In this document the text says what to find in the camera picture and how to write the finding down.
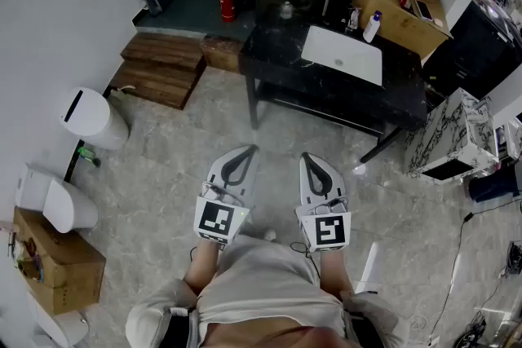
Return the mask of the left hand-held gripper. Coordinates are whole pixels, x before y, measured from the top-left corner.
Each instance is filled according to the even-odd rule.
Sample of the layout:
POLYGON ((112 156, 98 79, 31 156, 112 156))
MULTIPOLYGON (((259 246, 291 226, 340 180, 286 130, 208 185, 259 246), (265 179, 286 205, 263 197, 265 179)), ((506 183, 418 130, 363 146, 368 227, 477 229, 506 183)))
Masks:
POLYGON ((234 241, 250 217, 244 202, 251 200, 258 166, 256 145, 234 148, 214 161, 197 197, 193 230, 200 238, 221 246, 234 241))

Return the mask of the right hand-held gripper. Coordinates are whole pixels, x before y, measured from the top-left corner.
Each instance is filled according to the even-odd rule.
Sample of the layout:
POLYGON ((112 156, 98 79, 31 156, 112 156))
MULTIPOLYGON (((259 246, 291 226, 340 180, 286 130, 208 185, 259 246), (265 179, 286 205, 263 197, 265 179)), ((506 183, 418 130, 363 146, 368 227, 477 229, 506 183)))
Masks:
POLYGON ((343 249, 349 244, 351 213, 341 174, 327 161, 304 152, 299 160, 301 206, 295 210, 310 253, 343 249), (316 202, 315 198, 332 198, 316 202))

